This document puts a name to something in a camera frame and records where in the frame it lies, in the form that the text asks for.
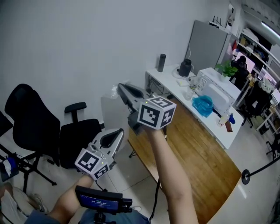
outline white box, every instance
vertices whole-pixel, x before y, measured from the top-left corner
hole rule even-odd
[[[176,104],[161,96],[141,102],[137,122],[153,129],[161,129],[171,123]]]

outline small display screen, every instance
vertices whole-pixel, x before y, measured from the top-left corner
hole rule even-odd
[[[102,208],[106,210],[117,211],[119,207],[119,202],[117,201],[97,199],[85,195],[81,195],[80,200],[84,206],[91,207],[92,209]]]

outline white floor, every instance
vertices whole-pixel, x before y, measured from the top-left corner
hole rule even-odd
[[[240,171],[248,169],[253,172],[272,160],[266,156],[266,137],[261,136],[254,128],[250,129],[248,123],[241,127],[231,148],[226,152],[237,165]],[[117,156],[117,165],[99,181],[99,185],[111,192],[119,192],[123,197],[133,199],[133,206],[142,207],[141,213],[147,217],[152,212],[156,182],[151,178],[137,156],[128,158],[130,146],[125,147]],[[30,174],[28,180],[28,193],[38,193],[43,198],[48,209],[51,210],[59,197],[66,189],[74,184],[81,173],[75,170],[66,170],[41,160],[39,170],[57,182],[51,186],[36,173]],[[229,196],[225,204],[210,220],[210,224],[265,224],[273,207],[280,180],[280,162],[275,163],[261,173],[251,178],[248,185],[241,180]],[[23,175],[20,173],[12,183],[23,187]],[[81,208],[72,224],[77,224],[84,209]],[[160,191],[156,213],[152,223],[169,223],[167,204],[164,194]]]

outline black bottle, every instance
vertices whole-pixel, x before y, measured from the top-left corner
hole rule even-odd
[[[190,59],[184,59],[184,61],[181,63],[180,69],[179,69],[179,75],[182,77],[188,77],[189,72],[192,69],[192,61]]]
[[[159,62],[158,62],[158,67],[157,67],[157,70],[159,72],[163,71],[163,67],[165,65],[165,58],[166,58],[166,55],[165,54],[161,54],[161,56],[159,58]]]

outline wooden desk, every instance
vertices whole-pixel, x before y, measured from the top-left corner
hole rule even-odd
[[[177,108],[167,127],[167,140],[190,179],[199,223],[205,224],[229,197],[241,173],[191,112],[178,100],[172,101]],[[136,136],[130,130],[129,143],[157,181],[158,171],[146,133]]]

